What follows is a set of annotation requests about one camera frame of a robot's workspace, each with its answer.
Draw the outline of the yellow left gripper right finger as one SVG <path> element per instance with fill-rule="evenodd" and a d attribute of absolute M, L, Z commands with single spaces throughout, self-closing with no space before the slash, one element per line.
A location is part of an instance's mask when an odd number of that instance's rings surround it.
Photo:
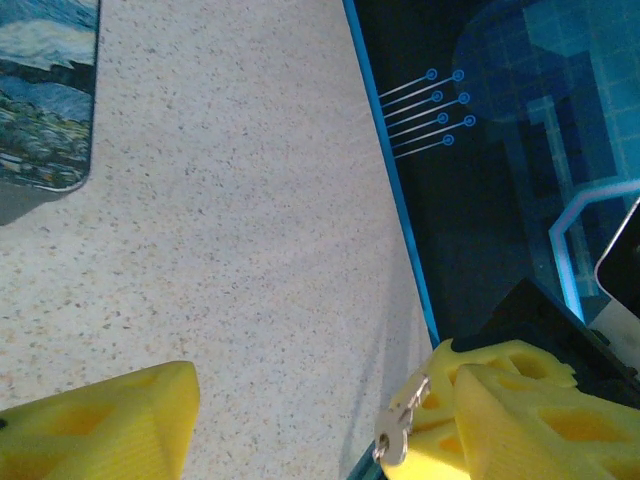
<path fill-rule="evenodd" d="M 639 412 L 542 380 L 464 365 L 454 413 L 473 479 L 636 479 Z"/>

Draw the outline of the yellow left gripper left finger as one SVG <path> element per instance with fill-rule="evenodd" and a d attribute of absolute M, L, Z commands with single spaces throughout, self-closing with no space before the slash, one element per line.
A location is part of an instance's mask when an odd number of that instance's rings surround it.
<path fill-rule="evenodd" d="M 196 369 L 173 361 L 1 413 L 4 479 L 178 479 L 200 402 Z"/>

